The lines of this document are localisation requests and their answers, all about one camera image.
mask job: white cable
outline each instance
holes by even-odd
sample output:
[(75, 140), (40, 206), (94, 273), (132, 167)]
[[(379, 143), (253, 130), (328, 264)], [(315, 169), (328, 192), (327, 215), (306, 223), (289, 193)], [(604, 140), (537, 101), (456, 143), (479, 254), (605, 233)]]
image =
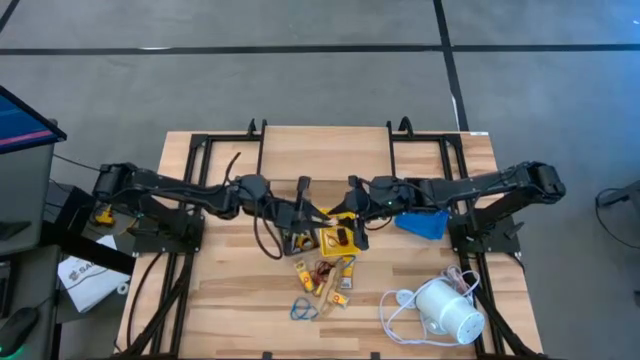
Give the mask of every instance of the white cable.
[[(464, 281), (463, 276), (466, 275), (466, 274), (473, 274), (473, 276), (476, 278), (476, 282), (471, 287), (469, 287), (469, 285)], [(480, 275), (474, 270), (467, 270), (465, 272), (462, 272), (462, 270), (458, 266), (451, 265), (446, 270), (444, 270), (442, 272), (441, 276), (435, 277), (435, 278), (425, 282), (424, 284), (422, 284), (422, 286), (420, 286), (418, 288), (418, 290), (416, 290), (413, 293), (413, 296), (411, 296), (411, 298), (407, 302), (405, 302), (403, 305), (401, 305), (391, 315), (391, 317), (389, 317), (389, 320), (387, 320), (386, 322), (384, 320), (384, 308), (383, 308), (382, 304), (384, 302), (384, 299), (387, 297), (387, 295), (395, 294), (395, 293), (397, 293), (397, 291), (396, 290), (389, 290), (386, 293), (384, 293), (384, 295), (382, 295), (382, 298), (380, 298), (380, 306), (379, 306), (380, 322), (382, 323), (382, 329), (387, 334), (387, 336), (389, 336), (389, 338), (391, 338), (391, 340), (393, 340), (394, 342), (396, 342), (398, 344), (402, 344), (402, 345), (420, 345), (420, 344), (435, 345), (435, 346), (459, 346), (459, 345), (462, 345), (462, 344), (457, 343), (457, 342), (456, 343), (445, 343), (445, 342), (440, 342), (440, 341), (428, 340), (427, 339), (427, 325), (425, 324), (424, 319), (423, 319), (422, 316), (420, 317), (420, 322), (422, 323), (422, 331), (424, 333), (424, 338), (422, 338), (422, 339), (405, 340), (405, 339), (401, 338), (398, 334), (393, 332), (393, 330), (391, 330), (391, 321), (396, 316), (398, 316), (398, 314), (400, 314), (404, 309), (406, 309), (407, 306), (412, 304), (415, 301), (415, 299), (418, 296), (418, 294), (420, 294), (421, 291), (423, 291), (429, 285), (431, 285), (433, 283), (433, 281), (435, 281), (435, 280), (442, 280), (442, 281), (445, 281), (445, 282), (451, 284), (451, 286), (457, 292), (459, 292), (464, 298), (466, 298), (467, 300), (472, 301), (472, 299), (473, 299), (473, 290), (480, 283)]]

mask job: black metal frame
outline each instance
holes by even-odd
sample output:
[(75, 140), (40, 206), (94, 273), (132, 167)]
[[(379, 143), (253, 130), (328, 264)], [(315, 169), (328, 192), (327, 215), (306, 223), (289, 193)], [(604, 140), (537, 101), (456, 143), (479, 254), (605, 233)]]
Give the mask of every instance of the black metal frame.
[[(262, 167), (262, 154), (263, 154), (263, 146), (264, 146), (264, 136), (266, 132), (267, 122), (266, 120), (262, 121), (262, 130), (260, 135), (256, 135), (256, 127), (255, 123), (252, 120), (249, 129), (246, 135), (208, 135), (208, 134), (194, 134), (191, 137), (190, 147), (189, 147), (189, 155), (187, 159), (187, 166), (185, 169), (184, 180), (191, 181), (193, 170), (195, 167), (195, 158), (197, 151), (202, 147), (203, 158), (202, 164), (200, 168), (200, 176), (198, 179), (198, 184), (206, 185), (207, 181), (207, 173), (209, 169), (209, 164), (211, 161), (211, 152), (213, 148), (213, 144), (218, 141), (229, 142), (229, 141), (260, 141), (260, 148), (258, 152), (258, 164), (256, 172), (259, 174), (260, 169)], [(458, 169), (460, 172), (460, 177), (465, 178), (468, 177), (467, 167), (464, 157), (464, 151), (462, 147), (462, 140), (460, 134), (454, 133), (445, 133), (445, 134), (416, 134), (413, 131), (413, 126), (411, 121), (404, 117), (400, 122), (400, 126), (398, 131), (404, 131), (403, 134), (398, 134), (393, 132), (392, 123), (388, 121), (386, 124), (388, 134), (389, 134), (389, 153), (390, 153), (390, 161), (391, 161), (391, 173), (393, 175), (396, 174), (396, 163), (395, 163), (395, 151), (394, 151), (394, 143), (395, 142), (436, 142), (440, 148), (440, 154), (442, 159), (442, 166), (444, 171), (444, 177), (448, 180), (453, 180), (453, 171), (451, 168), (451, 159), (449, 156), (449, 146), (453, 147), (456, 161), (458, 165)], [(466, 208), (469, 209), (472, 206), (471, 201), (466, 202)], [(196, 209), (195, 213), (200, 213), (201, 209)], [(452, 212), (454, 214), (459, 213), (458, 206), (452, 207)], [(463, 271), (470, 270), (471, 264), (469, 262), (469, 257), (464, 249), (454, 249), (457, 252), (458, 258), (460, 261), (460, 267)], [(169, 259), (167, 262), (167, 267), (165, 270), (165, 276), (162, 285), (162, 294), (159, 303), (159, 308), (167, 308), (172, 304), (167, 303), (169, 299), (169, 293), (172, 290), (172, 283), (175, 274), (175, 265), (177, 261), (178, 255), (175, 253), (169, 254)], [(178, 353), (180, 350), (180, 339), (182, 337), (183, 325), (184, 325), (184, 317), (186, 313), (186, 303), (189, 295), (189, 287), (188, 282), (191, 278), (191, 271), (193, 267), (194, 254), (186, 254), (184, 265), (183, 265), (183, 274), (186, 271), (186, 286), (184, 286), (179, 294), (177, 311), (175, 316), (175, 323), (173, 327), (173, 334), (171, 336), (171, 344), (170, 350), (168, 353), (160, 353), (160, 346), (162, 341), (162, 333), (164, 328), (164, 320), (163, 323), (156, 330), (153, 339), (151, 341), (151, 350), (149, 355), (144, 356), (122, 356), (122, 359), (178, 359)], [(495, 300), (493, 298), (493, 291), (491, 288), (491, 280), (489, 276), (489, 269), (487, 265), (486, 258), (484, 253), (476, 253), (476, 261), (478, 266), (478, 271), (481, 277), (480, 294), (476, 294), (476, 296), (482, 297), (482, 301), (488, 302), (490, 304), (495, 305)], [(490, 317), (492, 319), (496, 318), (498, 322), (501, 322), (506, 326), (506, 322), (504, 319), (493, 310), (489, 309), (488, 312), (491, 312)], [(482, 335), (478, 337), (474, 341), (474, 348), (476, 351), (476, 355), (478, 358), (499, 358), (500, 356), (506, 355), (505, 348), (503, 345), (502, 335), (498, 329), (498, 326), (494, 324), (494, 322), (490, 321), (490, 330), (491, 337), (495, 349), (495, 354), (488, 354), (485, 350), (485, 345), (483, 341)], [(270, 359), (273, 354), (270, 352), (264, 352), (262, 359)], [(375, 352), (371, 353), (371, 359), (379, 359), (380, 353)]]
[[(258, 165), (256, 168), (256, 174), (260, 174), (260, 170), (262, 167), (262, 150), (264, 147), (264, 134), (267, 127), (267, 121), (262, 120), (262, 128), (260, 134), (257, 135), (255, 132), (257, 130), (255, 125), (255, 119), (251, 120), (249, 127), (247, 129), (247, 133), (242, 134), (194, 134), (191, 136), (191, 141), (189, 144), (189, 155), (187, 157), (187, 165), (184, 173), (184, 181), (193, 181), (193, 170), (195, 167), (196, 154), (198, 150), (202, 147), (203, 156), (202, 156), (202, 164), (200, 167), (200, 176), (198, 178), (198, 185), (206, 185), (207, 182), (207, 174), (209, 172), (209, 165), (211, 161), (211, 153), (213, 151), (213, 144), (216, 142), (260, 142), (260, 147), (258, 150)], [(184, 209), (185, 204), (180, 204), (180, 208)], [(197, 207), (194, 211), (194, 214), (200, 214), (201, 208)], [(177, 311), (175, 316), (175, 323), (173, 327), (173, 334), (171, 335), (171, 345), (168, 354), (160, 354), (160, 346), (162, 342), (162, 334), (164, 332), (164, 321), (158, 327), (158, 330), (154, 334), (151, 340), (151, 349), (150, 354), (156, 355), (159, 357), (163, 356), (176, 356), (180, 350), (180, 339), (182, 337), (182, 328), (184, 325), (184, 317), (187, 309), (187, 298), (189, 296), (189, 286), (188, 283), (191, 281), (191, 271), (193, 267), (194, 254), (186, 254), (184, 255), (184, 265), (183, 271), (187, 271), (186, 274), (186, 282), (187, 286), (181, 291), (180, 296), (178, 298)], [(162, 293), (160, 296), (159, 307), (166, 305), (165, 302), (169, 297), (169, 293), (172, 289), (173, 278), (175, 275), (175, 266), (177, 262), (178, 255), (175, 253), (170, 253), (169, 258), (167, 260), (167, 267), (165, 269), (164, 279), (162, 281)]]
[[(394, 152), (394, 142), (436, 142), (440, 148), (440, 156), (442, 159), (442, 168), (444, 171), (444, 178), (447, 180), (453, 180), (453, 171), (451, 169), (451, 160), (449, 158), (449, 146), (453, 147), (456, 155), (456, 161), (458, 164), (458, 171), (460, 173), (461, 178), (469, 177), (467, 172), (467, 165), (464, 157), (464, 151), (462, 148), (462, 140), (460, 134), (416, 134), (413, 131), (413, 126), (411, 125), (411, 121), (409, 118), (404, 117), (400, 121), (400, 126), (398, 127), (398, 131), (405, 131), (404, 134), (394, 134), (393, 127), (391, 121), (387, 122), (387, 130), (389, 133), (389, 148), (390, 148), (390, 156), (391, 156), (391, 170), (392, 175), (396, 175), (396, 164), (395, 164), (395, 152)], [(466, 208), (469, 209), (472, 206), (471, 201), (466, 201)], [(452, 211), (454, 213), (459, 213), (459, 208), (457, 205), (453, 206)], [(451, 234), (451, 242), (455, 243), (453, 239), (453, 234)], [(462, 249), (454, 248), (454, 251), (457, 252), (458, 258), (460, 261), (460, 268), (462, 271), (471, 270), (471, 264), (469, 262), (469, 257), (466, 251)], [(491, 279), (489, 276), (489, 268), (487, 265), (487, 260), (484, 256), (484, 253), (476, 254), (476, 261), (478, 265), (478, 272), (480, 274), (481, 279), (481, 289), (484, 294), (487, 296), (489, 301), (495, 305), (495, 300), (493, 298), (493, 290), (491, 288)], [(493, 340), (493, 345), (495, 349), (495, 353), (498, 355), (504, 355), (504, 345), (502, 342), (502, 337), (497, 326), (493, 322), (489, 322), (491, 337)], [(476, 350), (476, 355), (480, 356), (486, 354), (484, 341), (482, 335), (478, 337), (474, 341), (474, 347)]]

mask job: white label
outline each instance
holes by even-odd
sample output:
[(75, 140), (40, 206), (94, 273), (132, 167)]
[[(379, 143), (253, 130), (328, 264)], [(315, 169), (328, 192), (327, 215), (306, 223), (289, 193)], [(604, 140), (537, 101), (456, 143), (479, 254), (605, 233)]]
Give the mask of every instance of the white label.
[(342, 282), (340, 283), (340, 289), (352, 289), (353, 283), (351, 282), (351, 278), (342, 278)]

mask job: floor tile line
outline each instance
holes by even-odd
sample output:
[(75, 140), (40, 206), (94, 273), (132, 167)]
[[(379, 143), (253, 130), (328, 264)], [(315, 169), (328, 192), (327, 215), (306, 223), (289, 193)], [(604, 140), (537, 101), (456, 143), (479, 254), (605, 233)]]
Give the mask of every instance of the floor tile line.
[(467, 112), (464, 109), (464, 101), (462, 100), (462, 90), (460, 88), (460, 80), (458, 78), (458, 70), (456, 62), (453, 58), (451, 47), (451, 39), (449, 38), (449, 29), (447, 28), (447, 19), (444, 14), (442, 0), (433, 0), (433, 7), (436, 12), (438, 21), (438, 31), (440, 32), (440, 41), (442, 43), (442, 54), (444, 57), (444, 65), (447, 69), (447, 79), (449, 80), (449, 89), (453, 97), (453, 105), (455, 106), (456, 121), (459, 131), (469, 131), (469, 123), (467, 122)]
[(309, 53), (412, 53), (441, 51), (440, 45), (345, 44), (283, 46), (211, 46), (145, 48), (22, 48), (0, 49), (0, 55), (216, 55), (216, 54), (309, 54)]
[(7, 6), (7, 9), (4, 11), (4, 14), (2, 14), (2, 17), (0, 17), (0, 33), (2, 32), (2, 30), (4, 30), (4, 27), (7, 26), (7, 23), (9, 22), (9, 19), (11, 18), (11, 15), (13, 15), (13, 11), (16, 9), (19, 2), (20, 0), (11, 0), (9, 6)]
[(453, 52), (640, 51), (640, 44), (452, 45)]

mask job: blue cloth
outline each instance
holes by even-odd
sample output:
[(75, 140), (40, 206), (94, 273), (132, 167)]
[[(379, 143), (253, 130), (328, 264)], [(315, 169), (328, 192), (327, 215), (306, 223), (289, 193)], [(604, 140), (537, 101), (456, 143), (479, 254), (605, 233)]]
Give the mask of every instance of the blue cloth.
[(448, 211), (438, 211), (433, 214), (402, 214), (395, 217), (397, 227), (420, 235), (430, 240), (440, 240), (447, 228)]

